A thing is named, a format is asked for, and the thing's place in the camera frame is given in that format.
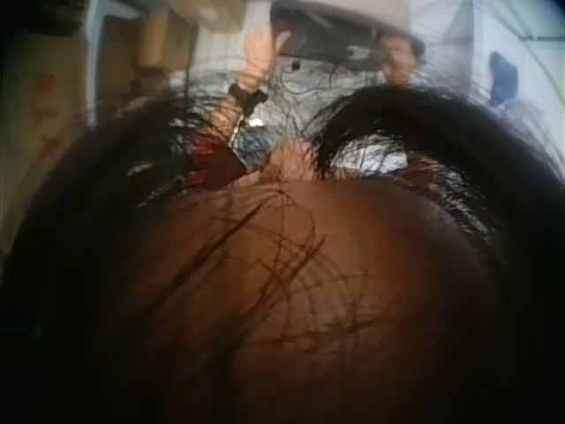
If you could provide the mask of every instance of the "black wristwatch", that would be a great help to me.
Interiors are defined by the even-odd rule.
[[[245,118],[252,115],[259,103],[264,103],[268,99],[268,95],[263,93],[261,90],[257,90],[255,93],[249,93],[238,84],[232,84],[228,93],[236,99],[236,103],[243,110]]]

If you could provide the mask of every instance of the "black device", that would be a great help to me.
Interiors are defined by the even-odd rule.
[[[278,0],[271,6],[270,20],[275,35],[292,32],[282,47],[282,56],[374,72],[388,57],[379,44],[380,38],[397,34],[410,41],[414,56],[423,63],[426,46],[419,38],[378,19],[338,7]]]
[[[264,103],[268,99],[268,95],[262,91],[257,90],[255,93],[249,93],[238,84],[232,84],[228,92],[234,99],[236,99],[236,103],[243,110],[245,118],[252,115],[259,103]]]

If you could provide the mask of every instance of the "hand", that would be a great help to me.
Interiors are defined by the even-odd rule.
[[[397,35],[388,35],[381,43],[390,55],[390,60],[382,66],[387,82],[397,85],[408,84],[418,65],[410,42]]]
[[[276,40],[269,24],[255,28],[245,37],[245,69],[239,79],[241,88],[256,91],[273,71],[276,59],[290,32],[280,33]]]

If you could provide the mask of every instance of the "wrist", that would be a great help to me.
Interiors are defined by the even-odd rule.
[[[255,93],[267,79],[268,72],[256,66],[247,65],[237,78],[237,84],[249,93]]]

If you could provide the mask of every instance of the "dark hair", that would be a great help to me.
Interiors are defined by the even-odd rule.
[[[199,386],[206,393],[193,387],[202,384],[198,379],[184,382],[185,394],[170,392],[174,367],[189,360],[173,348],[142,376],[121,374],[124,361],[139,359],[140,332],[155,331],[152,315],[177,284],[191,284],[191,267],[203,258],[179,271],[122,340],[99,345],[104,326],[111,325],[102,318],[103,309],[122,286],[134,284],[116,274],[127,252],[172,199],[198,189],[187,181],[195,167],[191,146],[218,99],[196,92],[166,95],[83,136],[51,172],[4,266],[0,384],[8,395],[3,395],[6,405],[0,413],[36,422],[238,421],[230,408],[236,395],[222,383],[226,357],[237,343],[228,336],[212,365],[195,359],[185,364],[211,367],[207,375],[218,380],[213,389]],[[182,124],[171,125],[174,119]],[[510,346],[508,384],[515,386],[508,402],[501,400],[505,417],[539,420],[558,406],[554,387],[560,384],[556,368],[565,300],[565,197],[559,165],[534,140],[521,139],[481,108],[417,89],[358,90],[321,110],[301,133],[315,149],[322,179],[333,177],[344,155],[367,147],[428,160],[427,185],[413,183],[411,173],[418,170],[410,164],[404,165],[405,172],[376,167],[359,177],[388,178],[440,205],[493,276],[504,314],[501,337]],[[127,382],[139,385],[128,386],[129,391],[118,387]],[[207,415],[197,408],[179,417],[171,412],[176,402],[204,402]],[[467,413],[461,411],[460,420],[444,418],[463,422],[470,420]]]

